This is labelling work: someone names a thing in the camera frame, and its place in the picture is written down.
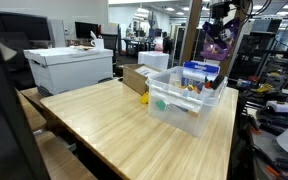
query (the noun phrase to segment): clear plastic bin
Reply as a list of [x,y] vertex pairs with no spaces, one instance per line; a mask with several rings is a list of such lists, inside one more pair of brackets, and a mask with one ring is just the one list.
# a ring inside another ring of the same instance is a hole
[[149,86],[149,115],[193,136],[200,136],[213,106],[219,103],[227,85],[227,78],[225,77],[220,86],[209,97],[182,89],[179,87],[179,83],[182,82],[183,77],[203,83],[205,76],[209,80],[214,80],[217,74],[197,72],[178,66],[149,77],[147,80]]

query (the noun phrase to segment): table leg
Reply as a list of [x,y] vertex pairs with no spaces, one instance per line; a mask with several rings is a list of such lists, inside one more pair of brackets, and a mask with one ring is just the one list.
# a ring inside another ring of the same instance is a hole
[[128,42],[125,41],[126,44],[126,56],[128,56]]

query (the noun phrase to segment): red object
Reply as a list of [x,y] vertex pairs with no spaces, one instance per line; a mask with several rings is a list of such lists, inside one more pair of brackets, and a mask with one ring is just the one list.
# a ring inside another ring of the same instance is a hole
[[251,127],[251,130],[253,133],[255,134],[261,134],[261,131],[257,131],[256,129],[254,129],[253,127]]
[[259,77],[256,77],[256,76],[249,76],[248,77],[248,80],[249,81],[252,81],[252,82],[258,82],[260,80]]
[[211,88],[211,83],[210,82],[205,83],[205,88],[207,89]]

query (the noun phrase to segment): paper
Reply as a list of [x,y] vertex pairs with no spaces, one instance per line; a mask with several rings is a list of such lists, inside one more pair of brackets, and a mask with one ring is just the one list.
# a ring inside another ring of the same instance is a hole
[[142,66],[142,67],[136,69],[135,72],[137,72],[137,73],[139,73],[139,74],[141,74],[141,75],[143,75],[145,77],[150,77],[150,76],[153,76],[155,74],[158,74],[157,71],[155,71],[153,69],[150,69],[150,68],[148,68],[146,66]]

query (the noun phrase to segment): cardboard box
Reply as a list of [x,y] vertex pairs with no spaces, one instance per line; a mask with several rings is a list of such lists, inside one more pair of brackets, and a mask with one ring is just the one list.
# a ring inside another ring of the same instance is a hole
[[157,72],[161,72],[161,70],[153,68],[145,64],[125,64],[124,65],[124,68],[123,68],[124,84],[132,88],[134,91],[136,91],[140,95],[143,95],[146,91],[148,91],[148,86],[145,83],[145,81],[147,80],[147,77],[135,71],[136,69],[142,66],[145,66]]

